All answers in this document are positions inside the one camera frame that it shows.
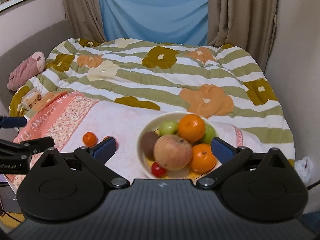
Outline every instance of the bed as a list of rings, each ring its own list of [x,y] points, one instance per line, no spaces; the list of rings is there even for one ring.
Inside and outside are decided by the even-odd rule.
[[[32,136],[50,135],[59,150],[73,151],[82,146],[82,134],[88,130],[99,139],[115,136],[120,147],[106,165],[132,181],[144,178],[135,168],[135,135],[163,112],[188,111],[221,124],[224,139],[234,146],[240,145],[239,137],[228,136],[240,133],[241,145],[260,152],[278,147],[289,160],[294,159],[293,137],[280,103],[243,49],[229,44],[197,47],[130,38],[96,43],[70,33],[62,36],[52,46],[45,71],[32,77],[10,102],[11,115],[29,120],[29,127],[15,141],[33,138],[23,134],[36,129]],[[44,52],[34,47],[29,55],[36,50]],[[46,112],[22,109],[21,98],[33,88],[43,97],[66,91],[68,96],[57,99],[54,109],[58,100],[64,99],[66,105],[55,114],[49,114],[50,104]],[[1,95],[6,104],[8,98],[7,92],[4,99]],[[7,177],[16,188],[23,179]]]

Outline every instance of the curtain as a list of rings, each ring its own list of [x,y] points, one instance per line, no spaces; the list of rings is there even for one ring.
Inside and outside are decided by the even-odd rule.
[[[110,41],[207,44],[208,0],[100,0],[100,7]]]
[[[107,41],[103,32],[99,0],[63,0],[67,19],[78,38]]]
[[[277,0],[208,0],[208,45],[245,49],[265,70],[275,30]]]

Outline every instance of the bowl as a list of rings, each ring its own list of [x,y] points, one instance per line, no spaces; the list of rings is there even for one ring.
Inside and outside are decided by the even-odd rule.
[[[153,119],[152,121],[150,121],[141,130],[141,132],[139,134],[139,137],[138,137],[136,148],[137,148],[137,155],[138,155],[140,168],[142,169],[143,173],[147,176],[147,178],[149,178],[149,179],[159,179],[159,178],[155,177],[151,173],[151,165],[152,165],[152,163],[154,161],[147,159],[146,156],[144,155],[143,151],[140,149],[140,141],[141,141],[142,136],[146,132],[156,131],[157,129],[159,129],[159,126],[163,121],[177,121],[177,122],[179,122],[181,120],[181,118],[184,117],[187,114],[193,114],[193,113],[189,113],[189,112],[170,112],[170,113],[161,114],[158,117],[156,117],[155,119]],[[214,130],[216,131],[216,136],[219,136],[217,134],[217,129],[214,127],[214,125],[212,125],[212,123],[210,123],[207,119],[205,119],[205,118],[202,118],[202,119],[204,120],[205,124],[212,126],[214,128]],[[216,169],[220,165],[221,165],[221,163],[219,161],[217,161],[216,166],[212,170]],[[199,178],[205,176],[207,173],[209,173],[211,171],[199,174],[199,173],[196,173],[196,172],[192,171],[190,169],[189,165],[187,165],[185,168],[183,168],[180,171],[168,171],[167,172],[167,176],[165,178],[161,178],[161,179],[191,179],[191,180],[193,180],[193,182],[195,182]]]

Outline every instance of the floral bedding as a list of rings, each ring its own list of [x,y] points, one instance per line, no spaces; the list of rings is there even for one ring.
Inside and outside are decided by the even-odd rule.
[[[292,133],[254,59],[232,45],[197,47],[121,38],[105,43],[69,39],[54,48],[46,69],[14,95],[11,116],[32,117],[21,98],[36,87],[62,90],[154,111],[189,111],[254,134],[267,151],[294,159]]]

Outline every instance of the brown curtain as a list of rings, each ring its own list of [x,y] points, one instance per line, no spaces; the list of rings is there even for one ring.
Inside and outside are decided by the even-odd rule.
[[[245,49],[264,71],[276,26],[277,0],[209,0],[208,45]]]
[[[78,38],[107,41],[102,26],[99,0],[63,0],[67,19]]]

